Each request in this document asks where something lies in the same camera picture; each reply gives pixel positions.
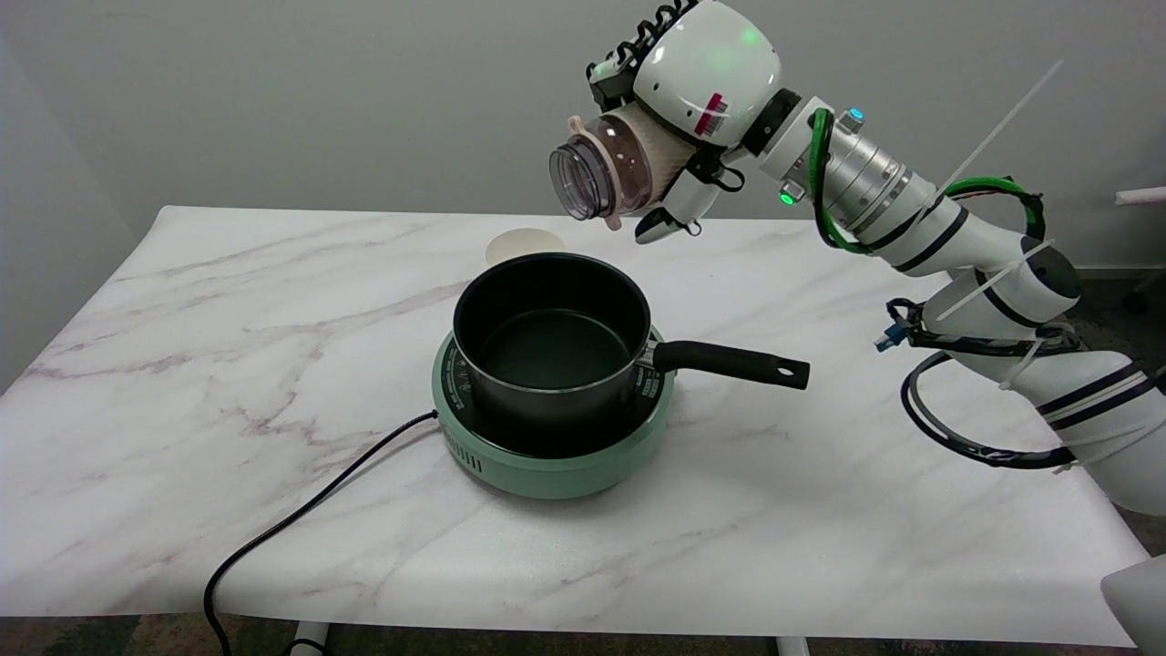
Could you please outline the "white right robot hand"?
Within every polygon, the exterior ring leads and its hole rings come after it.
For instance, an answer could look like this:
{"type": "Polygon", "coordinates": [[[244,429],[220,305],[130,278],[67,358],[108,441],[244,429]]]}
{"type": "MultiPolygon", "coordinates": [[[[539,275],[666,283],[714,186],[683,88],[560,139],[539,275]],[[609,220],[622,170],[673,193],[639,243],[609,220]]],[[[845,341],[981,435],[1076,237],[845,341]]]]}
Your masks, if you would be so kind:
{"type": "Polygon", "coordinates": [[[639,216],[638,244],[696,235],[718,196],[744,186],[733,161],[760,157],[799,104],[774,45],[721,1],[660,5],[586,79],[600,115],[570,118],[552,183],[575,220],[616,230],[639,216]]]}

